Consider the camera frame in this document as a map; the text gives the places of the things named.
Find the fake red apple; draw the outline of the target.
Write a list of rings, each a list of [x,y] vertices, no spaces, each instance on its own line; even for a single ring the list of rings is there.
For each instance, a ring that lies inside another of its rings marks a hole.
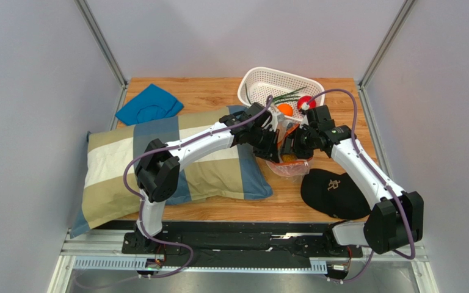
[[[299,112],[304,113],[305,111],[315,108],[317,106],[316,100],[312,96],[302,96],[297,101],[297,109]]]

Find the clear orange zip bag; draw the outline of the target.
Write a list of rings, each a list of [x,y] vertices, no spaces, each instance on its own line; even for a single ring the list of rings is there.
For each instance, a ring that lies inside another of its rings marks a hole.
[[[299,126],[298,123],[293,123],[289,120],[282,121],[280,129],[278,132],[278,157],[280,159],[280,147],[283,143],[284,138],[292,134],[296,128]],[[272,170],[276,175],[291,178],[295,176],[304,176],[309,173],[311,169],[311,161],[313,156],[308,159],[299,159],[296,156],[296,160],[293,162],[282,163],[281,159],[279,163],[273,163],[266,161],[266,165]]]

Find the checked blue beige pillow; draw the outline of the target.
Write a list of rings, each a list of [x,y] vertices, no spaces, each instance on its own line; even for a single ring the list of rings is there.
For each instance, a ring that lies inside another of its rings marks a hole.
[[[123,183],[128,163],[142,154],[154,139],[172,142],[196,134],[224,115],[243,110],[225,106],[218,110],[183,114],[89,136],[87,174],[81,210],[70,236],[77,237],[104,223],[139,211],[140,200]],[[168,205],[204,201],[209,197],[262,200],[272,196],[248,144],[217,151],[186,167]]]

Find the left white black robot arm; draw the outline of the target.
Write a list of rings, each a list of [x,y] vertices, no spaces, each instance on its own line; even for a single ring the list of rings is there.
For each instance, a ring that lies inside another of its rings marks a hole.
[[[153,239],[162,231],[165,203],[177,190],[180,171],[188,165],[246,143],[265,160],[278,162],[277,132],[273,129],[276,121],[268,105],[253,103],[185,139],[167,143],[152,140],[145,152],[127,166],[134,169],[139,188],[137,229],[141,235]]]

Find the fake brown potato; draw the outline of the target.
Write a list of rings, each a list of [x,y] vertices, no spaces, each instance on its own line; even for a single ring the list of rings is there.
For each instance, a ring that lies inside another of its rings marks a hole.
[[[282,153],[281,154],[281,159],[282,159],[283,163],[293,162],[293,161],[296,160],[296,156],[294,154],[291,154],[291,153]]]

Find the fake orange fruit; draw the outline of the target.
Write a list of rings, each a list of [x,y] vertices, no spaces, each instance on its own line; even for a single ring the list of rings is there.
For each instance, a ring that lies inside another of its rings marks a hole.
[[[294,115],[294,109],[292,106],[286,103],[279,104],[277,109],[286,116],[292,117]]]

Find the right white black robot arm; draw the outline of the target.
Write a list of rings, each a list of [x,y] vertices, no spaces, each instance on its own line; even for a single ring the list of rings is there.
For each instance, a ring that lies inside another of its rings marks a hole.
[[[393,251],[414,259],[415,243],[423,236],[424,200],[406,192],[390,179],[357,140],[355,131],[336,126],[327,106],[307,109],[301,124],[290,134],[293,153],[300,158],[325,152],[356,184],[371,210],[366,222],[343,222],[328,230],[331,244],[369,247],[374,253]]]

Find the fake green onion stalk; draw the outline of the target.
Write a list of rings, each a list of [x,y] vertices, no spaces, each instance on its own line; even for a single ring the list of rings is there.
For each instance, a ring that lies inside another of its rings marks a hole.
[[[295,97],[297,97],[297,94],[305,88],[306,87],[301,87],[301,88],[293,90],[291,92],[288,92],[288,93],[285,93],[285,94],[282,94],[282,95],[279,95],[279,96],[275,96],[275,97],[273,97],[273,101],[280,100],[280,99],[295,98]],[[251,103],[250,95],[249,95],[249,92],[247,90],[246,85],[244,86],[244,89],[245,89],[245,95],[246,95],[247,101]]]

